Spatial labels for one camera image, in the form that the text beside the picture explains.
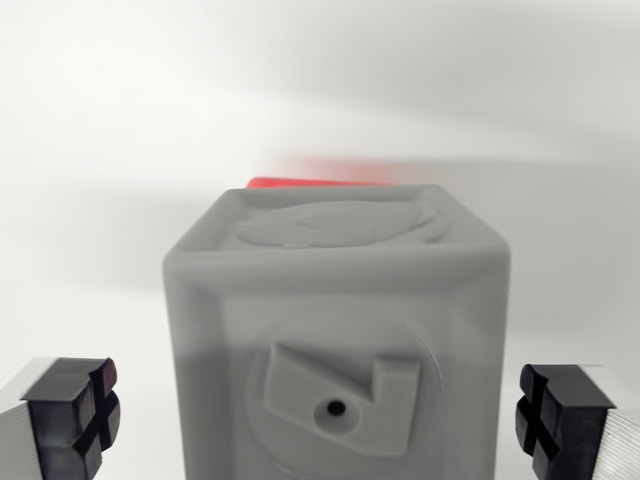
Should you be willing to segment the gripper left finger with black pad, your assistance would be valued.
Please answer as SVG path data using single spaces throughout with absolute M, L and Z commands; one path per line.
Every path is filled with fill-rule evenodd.
M 110 358 L 37 357 L 1 388 L 3 479 L 93 479 L 117 438 Z

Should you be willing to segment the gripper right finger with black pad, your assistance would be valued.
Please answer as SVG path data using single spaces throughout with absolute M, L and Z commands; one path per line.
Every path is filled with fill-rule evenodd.
M 520 448 L 544 480 L 637 479 L 639 395 L 598 365 L 526 364 Z

